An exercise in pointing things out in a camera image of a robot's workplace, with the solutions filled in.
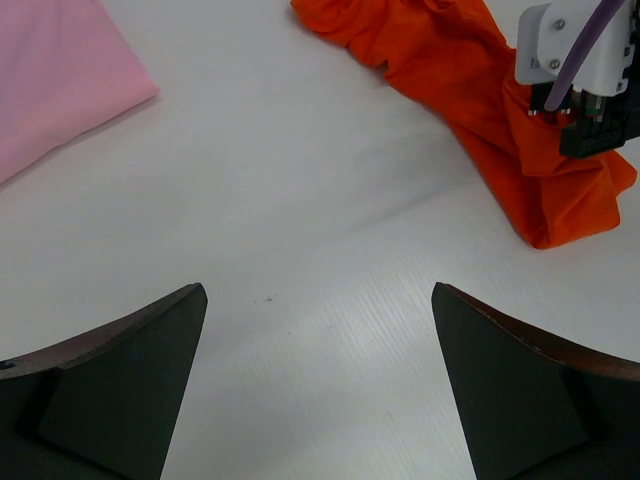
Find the orange t shirt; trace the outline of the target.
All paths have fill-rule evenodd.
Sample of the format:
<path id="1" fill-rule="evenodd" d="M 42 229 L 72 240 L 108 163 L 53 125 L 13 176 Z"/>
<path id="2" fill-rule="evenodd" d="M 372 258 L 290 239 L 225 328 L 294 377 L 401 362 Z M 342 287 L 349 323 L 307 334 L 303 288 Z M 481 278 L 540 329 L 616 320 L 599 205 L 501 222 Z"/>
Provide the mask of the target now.
<path id="1" fill-rule="evenodd" d="M 471 157 L 511 226 L 536 249 L 615 229 L 636 181 L 615 152 L 563 156 L 566 120 L 528 113 L 515 52 L 481 1 L 307 0 L 299 21 L 438 114 Z"/>

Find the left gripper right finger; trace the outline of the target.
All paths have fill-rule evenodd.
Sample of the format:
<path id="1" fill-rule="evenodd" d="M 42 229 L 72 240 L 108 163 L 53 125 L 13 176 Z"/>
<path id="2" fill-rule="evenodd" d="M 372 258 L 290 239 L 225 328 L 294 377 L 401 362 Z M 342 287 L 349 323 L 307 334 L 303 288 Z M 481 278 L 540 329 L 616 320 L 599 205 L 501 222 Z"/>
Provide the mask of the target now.
<path id="1" fill-rule="evenodd" d="M 437 283 L 432 310 L 479 479 L 636 479 L 639 365 Z"/>

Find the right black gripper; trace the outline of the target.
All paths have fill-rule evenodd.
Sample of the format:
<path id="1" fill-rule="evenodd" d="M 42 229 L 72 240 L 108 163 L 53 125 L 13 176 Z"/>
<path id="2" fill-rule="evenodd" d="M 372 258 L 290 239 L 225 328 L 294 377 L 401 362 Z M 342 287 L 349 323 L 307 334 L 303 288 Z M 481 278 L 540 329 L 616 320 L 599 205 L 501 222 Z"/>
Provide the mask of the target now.
<path id="1" fill-rule="evenodd" d="M 561 129 L 559 153 L 582 159 L 623 146 L 639 137 L 639 86 L 614 97 L 569 91 L 554 113 L 570 109 L 575 118 Z"/>

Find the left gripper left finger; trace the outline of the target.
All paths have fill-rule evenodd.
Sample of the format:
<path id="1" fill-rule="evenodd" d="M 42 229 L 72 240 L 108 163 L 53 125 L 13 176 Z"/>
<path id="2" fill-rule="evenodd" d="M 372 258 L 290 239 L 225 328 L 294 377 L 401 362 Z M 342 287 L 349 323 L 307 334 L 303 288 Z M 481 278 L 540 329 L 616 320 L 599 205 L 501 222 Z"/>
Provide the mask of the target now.
<path id="1" fill-rule="evenodd" d="M 1 363 L 4 479 L 158 479 L 207 309 L 199 283 Z"/>

